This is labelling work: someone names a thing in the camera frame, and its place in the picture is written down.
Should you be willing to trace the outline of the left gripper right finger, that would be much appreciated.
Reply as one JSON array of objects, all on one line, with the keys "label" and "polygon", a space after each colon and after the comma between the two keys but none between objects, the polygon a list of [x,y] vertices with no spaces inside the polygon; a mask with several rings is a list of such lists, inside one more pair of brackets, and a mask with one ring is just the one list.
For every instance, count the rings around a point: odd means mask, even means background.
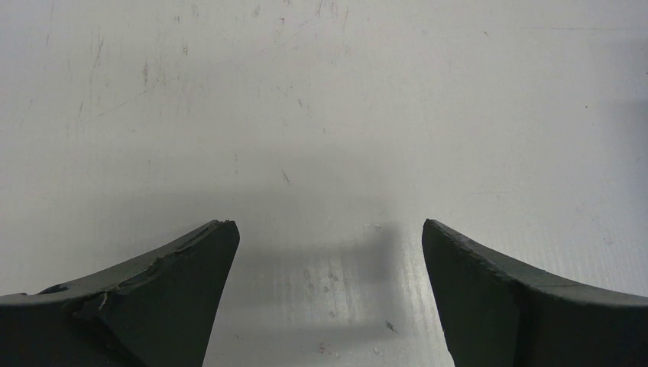
[{"label": "left gripper right finger", "polygon": [[645,366],[647,299],[572,281],[428,219],[422,248],[457,366]]}]

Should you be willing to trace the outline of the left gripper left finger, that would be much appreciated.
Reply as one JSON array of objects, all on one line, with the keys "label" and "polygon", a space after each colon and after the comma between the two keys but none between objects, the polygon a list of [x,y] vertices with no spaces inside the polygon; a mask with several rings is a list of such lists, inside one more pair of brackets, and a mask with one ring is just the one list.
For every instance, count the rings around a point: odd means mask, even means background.
[{"label": "left gripper left finger", "polygon": [[206,223],[37,294],[1,299],[3,366],[201,366],[240,235]]}]

